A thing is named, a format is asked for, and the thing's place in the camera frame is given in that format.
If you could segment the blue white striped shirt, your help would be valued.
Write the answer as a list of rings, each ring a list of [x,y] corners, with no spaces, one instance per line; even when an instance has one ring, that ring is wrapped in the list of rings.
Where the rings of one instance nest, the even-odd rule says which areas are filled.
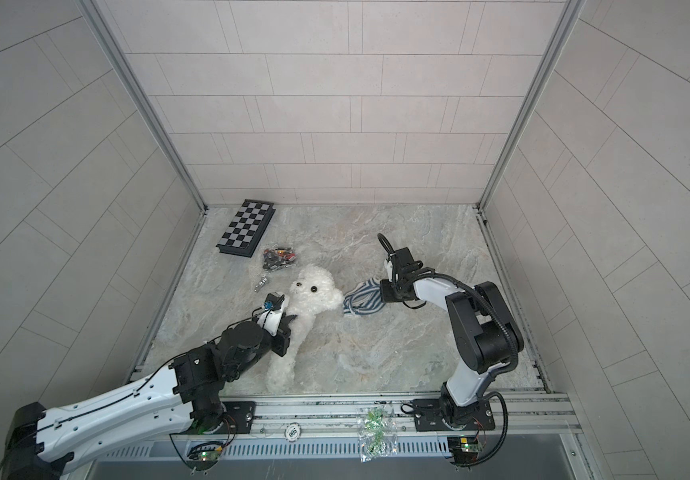
[[[381,294],[380,280],[370,278],[359,283],[344,295],[343,314],[368,316],[379,312],[385,305]]]

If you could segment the white teddy bear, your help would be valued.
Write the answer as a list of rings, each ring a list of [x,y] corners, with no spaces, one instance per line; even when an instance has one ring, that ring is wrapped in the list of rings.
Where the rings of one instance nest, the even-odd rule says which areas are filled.
[[[314,327],[319,314],[341,310],[344,295],[333,275],[320,266],[307,265],[290,287],[291,299],[287,312],[296,315],[291,322],[291,339],[283,357],[270,360],[266,385],[271,393],[283,393],[291,388],[295,377],[296,357],[300,347]]]

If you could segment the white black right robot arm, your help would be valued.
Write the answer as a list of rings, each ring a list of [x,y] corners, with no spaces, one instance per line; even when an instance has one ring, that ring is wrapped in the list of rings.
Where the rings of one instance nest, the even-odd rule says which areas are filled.
[[[517,369],[524,340],[499,288],[492,282],[470,286],[426,267],[409,248],[385,244],[388,277],[380,281],[386,303],[418,301],[447,312],[460,363],[442,388],[448,422],[485,399],[494,380]]]

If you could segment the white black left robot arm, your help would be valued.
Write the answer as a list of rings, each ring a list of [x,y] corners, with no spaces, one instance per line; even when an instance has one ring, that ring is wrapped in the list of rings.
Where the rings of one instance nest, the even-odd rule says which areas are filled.
[[[159,435],[251,429],[252,402],[224,403],[229,382],[273,352],[284,356],[294,316],[229,326],[216,340],[165,362],[150,376],[61,407],[34,402],[13,417],[0,479],[58,479],[99,456]]]

